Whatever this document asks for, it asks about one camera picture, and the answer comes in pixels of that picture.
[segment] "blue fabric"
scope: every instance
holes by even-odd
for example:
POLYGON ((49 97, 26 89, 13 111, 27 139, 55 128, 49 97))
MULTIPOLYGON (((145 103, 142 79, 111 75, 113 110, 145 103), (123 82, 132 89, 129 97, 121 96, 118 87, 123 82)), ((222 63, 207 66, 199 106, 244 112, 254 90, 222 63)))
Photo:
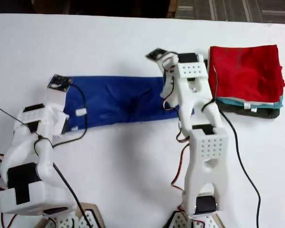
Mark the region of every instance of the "blue fabric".
MULTIPOLYGON (((177 117, 175 110, 162 108, 162 77, 76 76, 72 79, 85 94, 88 127, 177 117)), ((67 131, 73 127, 84 129, 84 116, 75 114, 80 108, 83 108, 82 96, 71 86, 64 109, 70 116, 67 131)))
MULTIPOLYGON (((217 98, 217 100, 219 100, 220 102, 223 102, 224 104, 228 104, 228 105, 236 105, 236 106, 244 106, 243 102, 240 101, 236 101, 230 98, 222 98, 219 97, 217 98)), ((274 109, 280 109, 281 107, 283 107, 283 96, 280 96, 280 101, 279 102, 274 102, 273 105, 269 105, 269 104, 259 104, 259 105, 255 105, 252 104, 251 107, 252 108, 274 108, 274 109)))

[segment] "robotic arm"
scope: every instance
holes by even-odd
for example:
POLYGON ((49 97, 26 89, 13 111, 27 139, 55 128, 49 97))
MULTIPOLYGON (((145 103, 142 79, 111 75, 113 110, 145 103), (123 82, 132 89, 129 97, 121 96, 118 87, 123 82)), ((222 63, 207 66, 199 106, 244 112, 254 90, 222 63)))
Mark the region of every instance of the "robotic arm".
POLYGON ((164 74, 161 96, 169 96, 166 100, 170 106, 179 106, 179 128, 190 141, 190 161, 183 192, 185 212, 194 218, 223 210, 228 186, 228 135, 222 126, 217 105, 209 103, 212 95, 203 56, 156 49, 147 57, 157 62, 164 74), (208 123, 194 124, 192 109, 202 110, 208 123), (214 192, 200 193, 207 183, 213 185, 214 192))
POLYGON ((26 107, 18 114, 23 124, 15 122, 12 146, 0 167, 8 187, 0 191, 3 213, 52 217, 76 209, 73 196, 60 185, 53 168, 51 141, 64 132, 68 119, 63 108, 69 86, 62 86, 61 80, 70 79, 53 77, 46 104, 26 107))

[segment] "label tag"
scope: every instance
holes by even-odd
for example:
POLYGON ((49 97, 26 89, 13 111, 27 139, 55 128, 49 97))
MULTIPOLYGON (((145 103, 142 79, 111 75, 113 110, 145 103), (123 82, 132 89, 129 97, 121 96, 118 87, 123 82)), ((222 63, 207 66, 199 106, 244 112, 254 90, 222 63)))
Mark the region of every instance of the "label tag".
POLYGON ((250 111, 256 113, 257 112, 257 108, 251 108, 250 111))
POLYGON ((251 108, 251 104, 244 102, 244 109, 250 109, 251 108))

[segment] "table surface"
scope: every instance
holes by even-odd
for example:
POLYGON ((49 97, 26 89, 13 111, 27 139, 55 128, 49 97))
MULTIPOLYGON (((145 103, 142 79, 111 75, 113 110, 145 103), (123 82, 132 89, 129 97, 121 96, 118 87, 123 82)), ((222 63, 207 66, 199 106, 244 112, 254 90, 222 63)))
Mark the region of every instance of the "table surface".
MULTIPOLYGON (((144 56, 161 47, 208 55, 210 46, 277 44, 285 80, 285 25, 177 19, 65 15, 0 15, 0 107, 19 109, 45 101, 53 74, 65 76, 160 76, 144 56)), ((260 227, 285 227, 284 107, 275 120, 227 114, 234 124, 243 163, 261 196, 260 227)), ((10 147, 14 120, 0 112, 0 153, 10 147)), ((257 195, 239 165, 229 133, 227 228, 256 227, 257 195)), ((55 163, 80 201, 95 203, 107 227, 159 228, 181 202, 170 186, 182 144, 177 120, 113 124, 88 130, 77 142, 55 148, 55 163)), ((82 132, 68 133, 70 139, 82 132)), ((183 180, 189 153, 178 181, 183 180)), ((33 227, 23 216, 14 227, 33 227)))

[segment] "hole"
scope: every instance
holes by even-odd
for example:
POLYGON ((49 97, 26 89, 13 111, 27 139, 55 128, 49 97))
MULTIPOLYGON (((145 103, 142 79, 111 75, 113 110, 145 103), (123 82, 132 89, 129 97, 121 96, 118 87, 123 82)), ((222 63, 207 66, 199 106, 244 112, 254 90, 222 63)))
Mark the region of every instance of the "hole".
POLYGON ((205 161, 205 166, 209 169, 214 169, 218 165, 219 160, 216 158, 209 159, 208 161, 205 161))

